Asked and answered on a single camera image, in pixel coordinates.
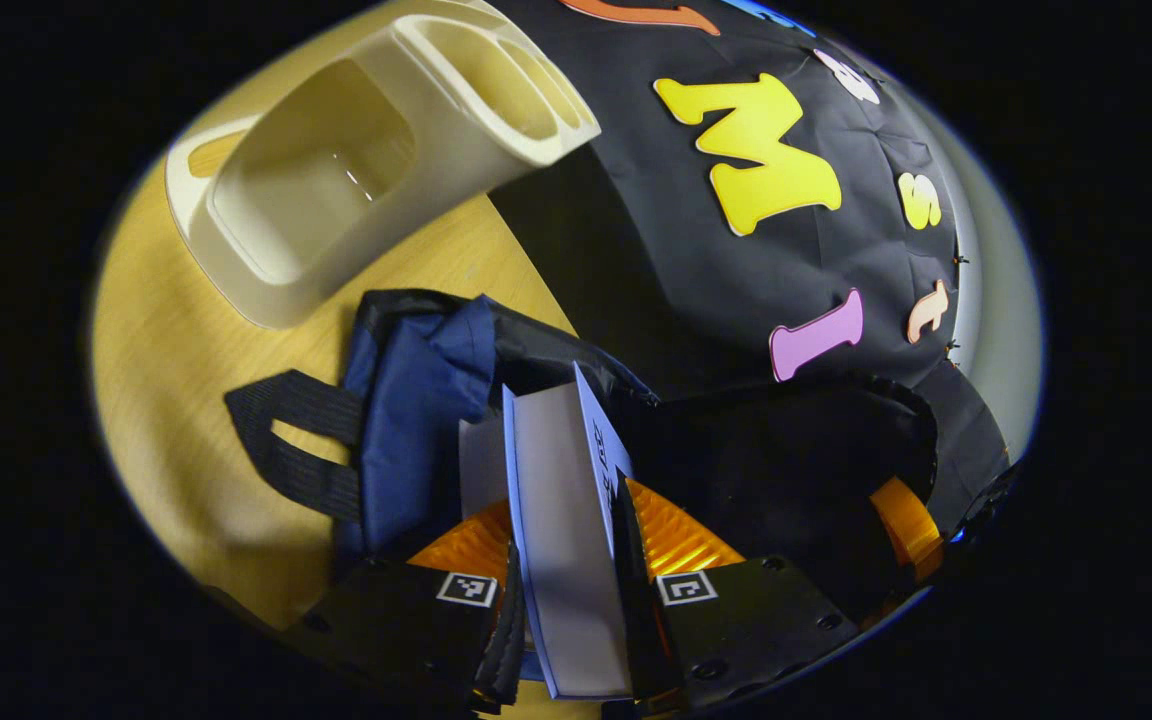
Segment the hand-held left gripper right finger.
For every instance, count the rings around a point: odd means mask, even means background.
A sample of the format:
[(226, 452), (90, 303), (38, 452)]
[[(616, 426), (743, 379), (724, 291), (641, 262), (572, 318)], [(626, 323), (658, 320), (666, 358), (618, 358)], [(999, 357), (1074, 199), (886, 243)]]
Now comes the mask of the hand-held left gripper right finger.
[(650, 570), (634, 487), (620, 478), (612, 520), (635, 715), (730, 707), (791, 682), (859, 637), (859, 626), (781, 556)]

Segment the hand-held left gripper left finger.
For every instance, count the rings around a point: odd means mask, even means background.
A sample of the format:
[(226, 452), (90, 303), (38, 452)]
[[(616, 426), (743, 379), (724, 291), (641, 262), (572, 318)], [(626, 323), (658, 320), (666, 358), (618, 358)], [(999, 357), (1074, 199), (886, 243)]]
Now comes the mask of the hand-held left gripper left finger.
[(370, 700), (498, 715), (517, 700), (526, 646), (508, 502), (475, 511), (410, 560), (362, 561), (282, 637)]

